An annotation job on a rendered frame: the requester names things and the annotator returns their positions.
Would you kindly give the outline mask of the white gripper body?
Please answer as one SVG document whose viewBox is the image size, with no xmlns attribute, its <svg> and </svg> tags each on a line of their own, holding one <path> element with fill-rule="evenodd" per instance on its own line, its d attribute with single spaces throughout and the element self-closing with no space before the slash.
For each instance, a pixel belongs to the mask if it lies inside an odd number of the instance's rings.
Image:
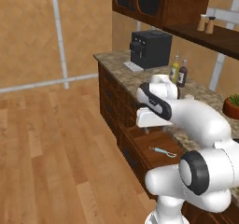
<svg viewBox="0 0 239 224">
<path fill-rule="evenodd" d="M 136 112 L 136 125 L 139 128 L 167 126 L 169 122 L 160 118 L 147 107 L 139 108 Z"/>
</svg>

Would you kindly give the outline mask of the dark wood drawer front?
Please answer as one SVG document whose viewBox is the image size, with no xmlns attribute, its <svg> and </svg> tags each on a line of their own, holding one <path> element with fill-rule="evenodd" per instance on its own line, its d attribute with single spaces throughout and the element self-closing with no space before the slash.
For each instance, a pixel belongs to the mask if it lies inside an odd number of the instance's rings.
<svg viewBox="0 0 239 224">
<path fill-rule="evenodd" d="M 123 87 L 115 77 L 102 65 L 98 64 L 99 82 L 102 86 L 110 87 L 116 93 L 124 92 Z"/>
<path fill-rule="evenodd" d="M 133 111 L 136 112 L 139 108 L 139 103 L 132 97 L 132 95 L 127 92 L 125 94 L 126 105 Z"/>
<path fill-rule="evenodd" d="M 124 122 L 123 116 L 114 105 L 110 104 L 109 102 L 103 101 L 101 103 L 101 107 L 103 108 L 105 113 L 114 121 L 120 122 L 120 123 Z"/>
<path fill-rule="evenodd" d="M 121 87 L 121 85 L 118 85 L 116 89 L 111 86 L 102 86 L 101 92 L 107 101 L 109 101 L 117 109 L 121 109 L 125 106 L 125 90 Z"/>
</svg>

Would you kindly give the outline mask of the open dark wood drawer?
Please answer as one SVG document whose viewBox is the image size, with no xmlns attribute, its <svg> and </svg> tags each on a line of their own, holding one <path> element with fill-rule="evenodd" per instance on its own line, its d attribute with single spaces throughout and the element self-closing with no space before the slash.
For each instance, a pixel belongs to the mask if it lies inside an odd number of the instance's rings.
<svg viewBox="0 0 239 224">
<path fill-rule="evenodd" d="M 182 147 L 173 140 L 169 133 L 164 132 L 161 128 L 151 128 L 149 133 L 145 133 L 136 125 L 130 128 L 119 125 L 117 144 L 122 154 L 124 149 L 128 149 L 131 157 L 137 160 L 138 167 L 134 169 L 123 154 L 148 197 L 156 200 L 157 197 L 150 194 L 146 189 L 145 175 L 148 170 L 158 166 L 179 163 L 180 157 L 184 154 Z M 169 158 L 165 154 L 150 150 L 149 147 L 159 147 L 175 153 L 177 156 Z"/>
</svg>

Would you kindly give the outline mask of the light blue peeler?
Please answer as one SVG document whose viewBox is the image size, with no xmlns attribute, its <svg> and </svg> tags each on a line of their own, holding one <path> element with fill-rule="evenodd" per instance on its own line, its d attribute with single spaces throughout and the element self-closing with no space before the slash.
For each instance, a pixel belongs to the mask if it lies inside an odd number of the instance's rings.
<svg viewBox="0 0 239 224">
<path fill-rule="evenodd" d="M 149 147 L 150 150 L 153 150 L 157 153 L 165 154 L 169 158 L 175 158 L 177 155 L 175 153 L 169 152 L 167 150 L 161 149 L 159 147 Z"/>
</svg>

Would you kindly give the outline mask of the dark wood base cabinet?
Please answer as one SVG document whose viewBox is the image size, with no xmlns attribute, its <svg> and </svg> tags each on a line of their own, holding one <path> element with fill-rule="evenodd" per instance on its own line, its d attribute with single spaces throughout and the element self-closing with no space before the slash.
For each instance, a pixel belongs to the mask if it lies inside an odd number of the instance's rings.
<svg viewBox="0 0 239 224">
<path fill-rule="evenodd" d="M 101 115 L 116 136 L 117 145 L 141 186 L 148 197 L 155 200 L 144 184 L 146 172 L 157 166 L 176 164 L 184 150 L 161 127 L 150 128 L 149 134 L 138 128 L 135 125 L 138 103 L 100 63 L 98 71 Z M 190 224 L 239 224 L 239 207 L 235 203 L 221 214 L 208 213 L 184 203 L 182 213 Z"/>
</svg>

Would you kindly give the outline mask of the yellow oil bottle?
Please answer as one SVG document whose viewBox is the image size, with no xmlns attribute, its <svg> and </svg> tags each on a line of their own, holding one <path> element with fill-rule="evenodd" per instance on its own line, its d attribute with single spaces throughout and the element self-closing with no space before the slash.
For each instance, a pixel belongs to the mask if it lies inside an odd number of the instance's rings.
<svg viewBox="0 0 239 224">
<path fill-rule="evenodd" d="M 177 77 L 178 77 L 178 71 L 179 71 L 178 57 L 179 55 L 177 54 L 175 57 L 175 61 L 172 63 L 170 68 L 170 79 L 173 83 L 177 82 Z"/>
</svg>

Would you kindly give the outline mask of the dark sauce bottle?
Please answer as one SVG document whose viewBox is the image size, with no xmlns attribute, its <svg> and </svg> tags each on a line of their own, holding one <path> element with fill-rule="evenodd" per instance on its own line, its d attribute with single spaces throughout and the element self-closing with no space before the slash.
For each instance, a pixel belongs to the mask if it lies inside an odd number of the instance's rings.
<svg viewBox="0 0 239 224">
<path fill-rule="evenodd" d="M 187 79 L 188 69 L 186 67 L 187 59 L 183 60 L 183 65 L 179 68 L 177 77 L 177 86 L 184 87 Z"/>
</svg>

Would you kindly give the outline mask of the black coffee machine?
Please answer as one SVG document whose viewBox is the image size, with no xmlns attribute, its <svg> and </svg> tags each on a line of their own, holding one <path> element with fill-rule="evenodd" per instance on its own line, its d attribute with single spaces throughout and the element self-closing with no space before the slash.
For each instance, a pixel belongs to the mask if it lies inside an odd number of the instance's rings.
<svg viewBox="0 0 239 224">
<path fill-rule="evenodd" d="M 133 72 L 167 66 L 172 36 L 159 30 L 132 32 L 131 59 L 123 64 Z"/>
</svg>

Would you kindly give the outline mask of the green plant in red pot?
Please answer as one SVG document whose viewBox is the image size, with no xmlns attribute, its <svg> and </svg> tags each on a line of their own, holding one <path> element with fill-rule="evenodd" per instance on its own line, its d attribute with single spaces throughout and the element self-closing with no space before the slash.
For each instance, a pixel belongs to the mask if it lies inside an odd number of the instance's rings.
<svg viewBox="0 0 239 224">
<path fill-rule="evenodd" d="M 239 120 L 239 94 L 234 94 L 224 100 L 222 112 L 231 119 Z"/>
</svg>

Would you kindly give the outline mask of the white-topped wooden shaker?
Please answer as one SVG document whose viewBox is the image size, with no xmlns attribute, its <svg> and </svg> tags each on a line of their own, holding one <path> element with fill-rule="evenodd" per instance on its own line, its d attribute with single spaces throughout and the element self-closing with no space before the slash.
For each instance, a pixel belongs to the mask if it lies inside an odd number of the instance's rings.
<svg viewBox="0 0 239 224">
<path fill-rule="evenodd" d="M 206 14 L 201 14 L 200 21 L 198 23 L 197 31 L 203 32 L 205 27 Z"/>
</svg>

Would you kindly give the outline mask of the black-topped wooden shaker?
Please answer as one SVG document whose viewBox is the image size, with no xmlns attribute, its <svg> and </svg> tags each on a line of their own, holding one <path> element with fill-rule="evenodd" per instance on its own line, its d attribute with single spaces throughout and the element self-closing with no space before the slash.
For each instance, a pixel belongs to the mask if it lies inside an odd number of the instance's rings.
<svg viewBox="0 0 239 224">
<path fill-rule="evenodd" d="M 206 34 L 212 34 L 213 33 L 213 31 L 214 31 L 214 21 L 215 21 L 215 17 L 210 17 L 209 18 L 209 22 L 208 22 L 208 24 L 206 25 L 206 28 L 205 28 L 205 33 Z"/>
</svg>

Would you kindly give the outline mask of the dark wood wall shelf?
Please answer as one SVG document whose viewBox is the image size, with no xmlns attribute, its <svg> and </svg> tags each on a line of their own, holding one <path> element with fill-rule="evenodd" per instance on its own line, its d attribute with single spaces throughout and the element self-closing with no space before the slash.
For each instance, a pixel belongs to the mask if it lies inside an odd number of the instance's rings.
<svg viewBox="0 0 239 224">
<path fill-rule="evenodd" d="M 239 32 L 215 25 L 208 35 L 199 32 L 196 23 L 164 26 L 163 30 L 239 61 Z"/>
</svg>

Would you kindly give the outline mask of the dark wood wall cupboard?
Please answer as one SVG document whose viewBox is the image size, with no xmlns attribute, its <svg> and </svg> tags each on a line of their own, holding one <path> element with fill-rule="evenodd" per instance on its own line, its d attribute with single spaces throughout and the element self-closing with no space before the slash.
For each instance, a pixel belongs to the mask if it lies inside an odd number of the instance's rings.
<svg viewBox="0 0 239 224">
<path fill-rule="evenodd" d="M 157 28 L 197 23 L 209 0 L 112 0 L 119 14 Z"/>
</svg>

